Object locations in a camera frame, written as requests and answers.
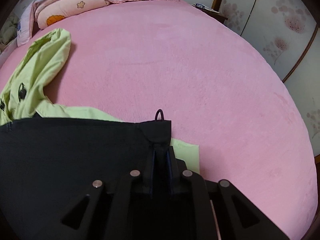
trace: pink bedsheet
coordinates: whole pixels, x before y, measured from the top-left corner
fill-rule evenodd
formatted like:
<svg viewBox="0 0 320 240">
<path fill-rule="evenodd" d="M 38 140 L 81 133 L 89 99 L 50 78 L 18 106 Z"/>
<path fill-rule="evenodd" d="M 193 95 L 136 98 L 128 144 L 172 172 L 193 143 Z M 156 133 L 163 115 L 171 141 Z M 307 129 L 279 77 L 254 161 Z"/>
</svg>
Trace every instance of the pink bedsheet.
<svg viewBox="0 0 320 240">
<path fill-rule="evenodd" d="M 172 120 L 173 137 L 199 144 L 201 174 L 229 179 L 292 240 L 317 207 L 305 124 L 287 89 L 245 40 L 185 2 L 114 4 L 62 20 L 69 61 L 45 93 L 128 122 Z M 25 55 L 0 69 L 2 89 Z"/>
</svg>

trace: green jacket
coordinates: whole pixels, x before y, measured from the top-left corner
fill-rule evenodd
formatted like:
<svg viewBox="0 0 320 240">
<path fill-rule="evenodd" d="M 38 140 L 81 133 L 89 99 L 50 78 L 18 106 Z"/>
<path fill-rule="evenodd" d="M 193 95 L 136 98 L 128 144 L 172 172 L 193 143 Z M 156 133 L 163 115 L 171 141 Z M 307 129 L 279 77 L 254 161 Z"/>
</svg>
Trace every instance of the green jacket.
<svg viewBox="0 0 320 240">
<path fill-rule="evenodd" d="M 68 59 L 70 33 L 55 29 L 36 40 L 13 72 L 0 94 L 0 125 L 13 120 L 30 118 L 36 112 L 42 117 L 69 117 L 121 122 L 121 120 L 92 107 L 53 104 L 43 92 Z M 27 91 L 25 98 L 19 92 Z M 199 173 L 199 146 L 171 139 L 176 157 L 186 162 L 188 169 Z"/>
</svg>

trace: nightstand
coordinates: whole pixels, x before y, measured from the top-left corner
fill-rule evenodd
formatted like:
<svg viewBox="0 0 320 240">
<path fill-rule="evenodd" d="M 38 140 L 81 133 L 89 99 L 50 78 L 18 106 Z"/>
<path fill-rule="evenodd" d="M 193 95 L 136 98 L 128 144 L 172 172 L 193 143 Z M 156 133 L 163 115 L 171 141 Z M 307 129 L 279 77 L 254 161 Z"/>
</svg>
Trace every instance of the nightstand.
<svg viewBox="0 0 320 240">
<path fill-rule="evenodd" d="M 207 15 L 209 15 L 212 18 L 215 18 L 218 22 L 221 22 L 222 24 L 224 23 L 225 20 L 228 20 L 227 17 L 223 16 L 221 13 L 216 13 L 212 11 L 208 11 L 206 9 L 201 9 L 199 7 L 194 6 L 195 8 L 199 9 L 200 11 L 203 11 Z"/>
</svg>

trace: black garment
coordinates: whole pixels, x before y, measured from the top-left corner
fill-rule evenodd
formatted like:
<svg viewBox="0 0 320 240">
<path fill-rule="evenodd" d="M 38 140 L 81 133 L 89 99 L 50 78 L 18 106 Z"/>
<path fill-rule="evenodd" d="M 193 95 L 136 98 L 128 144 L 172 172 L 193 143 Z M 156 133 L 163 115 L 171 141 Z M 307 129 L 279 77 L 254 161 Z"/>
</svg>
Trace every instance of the black garment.
<svg viewBox="0 0 320 240">
<path fill-rule="evenodd" d="M 21 240 L 94 180 L 117 179 L 157 147 L 169 147 L 170 121 L 120 123 L 29 118 L 0 127 L 0 209 Z"/>
</svg>

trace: silver rivet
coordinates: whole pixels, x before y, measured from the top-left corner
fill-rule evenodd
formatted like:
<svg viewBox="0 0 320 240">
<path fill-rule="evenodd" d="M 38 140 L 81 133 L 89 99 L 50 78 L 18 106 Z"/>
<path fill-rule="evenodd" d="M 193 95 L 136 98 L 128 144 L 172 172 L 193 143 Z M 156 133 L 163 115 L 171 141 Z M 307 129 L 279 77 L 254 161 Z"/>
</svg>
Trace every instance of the silver rivet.
<svg viewBox="0 0 320 240">
<path fill-rule="evenodd" d="M 227 181 L 226 179 L 223 179 L 222 181 L 220 181 L 220 185 L 222 187 L 229 187 L 230 186 L 230 182 Z"/>
<path fill-rule="evenodd" d="M 140 175 L 140 171 L 138 171 L 138 170 L 130 171 L 130 175 L 132 177 L 138 177 Z"/>
<path fill-rule="evenodd" d="M 92 186 L 94 187 L 101 187 L 102 186 L 102 181 L 97 179 L 94 182 L 92 182 Z"/>
<path fill-rule="evenodd" d="M 189 170 L 185 170 L 182 172 L 183 176 L 185 177 L 191 177 L 192 176 L 192 171 L 189 171 Z"/>
</svg>

